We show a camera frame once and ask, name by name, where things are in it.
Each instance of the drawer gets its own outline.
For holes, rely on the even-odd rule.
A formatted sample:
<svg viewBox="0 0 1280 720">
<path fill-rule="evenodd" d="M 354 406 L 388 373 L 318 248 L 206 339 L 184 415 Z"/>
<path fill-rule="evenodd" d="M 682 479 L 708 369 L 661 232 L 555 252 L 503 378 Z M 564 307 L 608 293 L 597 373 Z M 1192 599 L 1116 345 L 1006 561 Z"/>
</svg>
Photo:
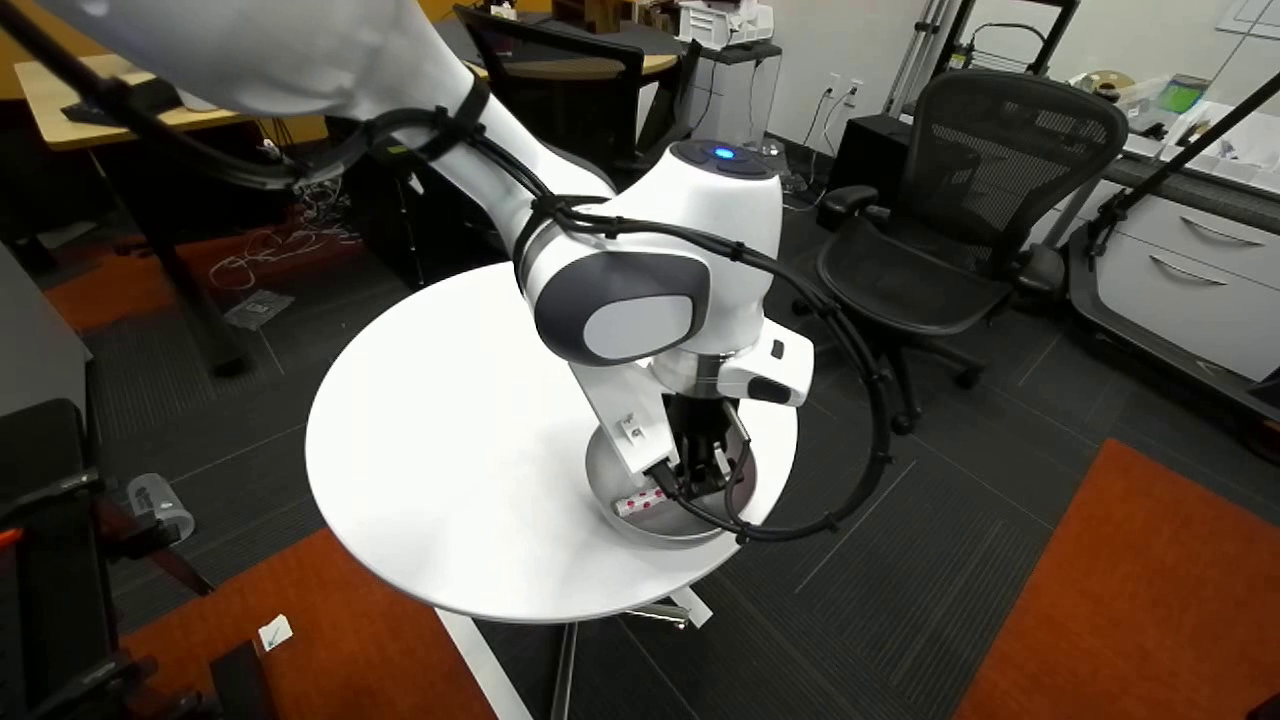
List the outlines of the drawer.
<svg viewBox="0 0 1280 720">
<path fill-rule="evenodd" d="M 1156 248 L 1212 263 L 1220 273 L 1280 288 L 1280 237 L 1182 207 L 1160 198 L 1141 201 L 1118 223 L 1125 237 L 1141 237 Z"/>
<path fill-rule="evenodd" d="M 1280 293 L 1116 232 L 1095 268 L 1100 302 L 1130 326 L 1235 378 L 1280 369 Z"/>
</svg>

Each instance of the chair armrest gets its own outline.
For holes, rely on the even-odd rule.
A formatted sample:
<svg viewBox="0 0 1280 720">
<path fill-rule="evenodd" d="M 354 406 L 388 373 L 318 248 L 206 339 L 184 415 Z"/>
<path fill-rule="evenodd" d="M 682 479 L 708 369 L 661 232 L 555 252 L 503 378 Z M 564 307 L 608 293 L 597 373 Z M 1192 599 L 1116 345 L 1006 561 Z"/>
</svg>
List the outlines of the chair armrest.
<svg viewBox="0 0 1280 720">
<path fill-rule="evenodd" d="M 862 211 L 873 203 L 879 203 L 879 188 L 873 188 L 873 184 L 831 188 L 816 207 L 816 223 L 822 232 L 836 232 L 839 223 L 847 223 L 852 211 Z"/>
</svg>

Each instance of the carpet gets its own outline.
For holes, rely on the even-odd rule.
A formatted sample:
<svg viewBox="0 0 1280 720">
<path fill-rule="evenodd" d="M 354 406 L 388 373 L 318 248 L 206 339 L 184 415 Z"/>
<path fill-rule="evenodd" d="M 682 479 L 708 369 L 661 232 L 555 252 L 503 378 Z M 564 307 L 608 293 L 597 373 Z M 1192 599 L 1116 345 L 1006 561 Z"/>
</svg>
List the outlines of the carpet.
<svg viewBox="0 0 1280 720">
<path fill-rule="evenodd" d="M 264 651 L 278 720 L 480 720 L 490 718 L 436 614 L 366 577 L 330 532 L 316 532 L 133 633 L 157 661 L 147 697 L 206 694 L 206 663 L 287 616 L 290 642 Z"/>
<path fill-rule="evenodd" d="M 1280 532 L 1108 440 L 963 720 L 1242 720 L 1280 694 Z"/>
<path fill-rule="evenodd" d="M 217 307 L 239 303 L 257 288 L 290 288 L 365 255 L 353 232 L 275 223 L 174 248 L 179 263 Z M 142 239 L 74 239 L 58 255 L 63 273 L 45 286 L 53 307 L 74 327 L 97 331 L 133 315 L 174 307 L 174 293 Z"/>
</svg>

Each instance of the chair leg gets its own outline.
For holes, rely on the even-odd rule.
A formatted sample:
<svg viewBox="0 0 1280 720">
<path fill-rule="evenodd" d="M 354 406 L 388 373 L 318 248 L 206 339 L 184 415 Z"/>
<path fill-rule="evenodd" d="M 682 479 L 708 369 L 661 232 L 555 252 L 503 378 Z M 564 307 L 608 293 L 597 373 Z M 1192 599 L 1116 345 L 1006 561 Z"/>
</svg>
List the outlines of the chair leg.
<svg viewBox="0 0 1280 720">
<path fill-rule="evenodd" d="M 908 436 L 908 432 L 916 432 L 916 423 L 919 423 L 919 406 L 916 406 L 916 394 L 911 394 L 908 355 L 904 355 L 904 349 L 887 345 L 887 349 L 883 349 L 883 360 L 887 360 L 887 369 L 893 369 L 893 385 L 896 385 L 896 395 L 900 395 L 900 413 L 893 415 L 893 429 L 896 429 L 900 436 Z"/>
</svg>

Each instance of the white cabinet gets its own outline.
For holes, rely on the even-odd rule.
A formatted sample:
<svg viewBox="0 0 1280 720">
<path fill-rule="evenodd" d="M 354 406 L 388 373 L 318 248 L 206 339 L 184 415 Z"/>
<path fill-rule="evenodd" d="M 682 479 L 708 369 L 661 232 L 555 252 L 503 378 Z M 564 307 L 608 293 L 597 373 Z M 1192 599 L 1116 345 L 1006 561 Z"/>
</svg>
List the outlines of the white cabinet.
<svg viewBox="0 0 1280 720">
<path fill-rule="evenodd" d="M 1095 293 L 1130 326 L 1253 385 L 1280 369 L 1280 237 L 1141 201 L 1095 259 Z"/>
<path fill-rule="evenodd" d="M 702 53 L 682 93 L 690 138 L 725 146 L 762 139 L 779 66 L 775 45 Z"/>
</svg>

